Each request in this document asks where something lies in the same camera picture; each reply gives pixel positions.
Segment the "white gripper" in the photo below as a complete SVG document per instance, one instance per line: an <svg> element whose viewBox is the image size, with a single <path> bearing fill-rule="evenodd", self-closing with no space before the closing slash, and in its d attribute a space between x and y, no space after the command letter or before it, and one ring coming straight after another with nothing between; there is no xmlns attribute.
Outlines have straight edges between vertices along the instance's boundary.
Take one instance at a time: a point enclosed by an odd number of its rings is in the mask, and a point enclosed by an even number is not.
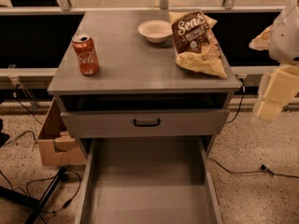
<svg viewBox="0 0 299 224"><path fill-rule="evenodd" d="M249 47L269 50L271 59L282 64L272 73L265 73L253 108L254 121L273 121L299 93L299 0L291 0L268 26L252 39Z"/></svg>

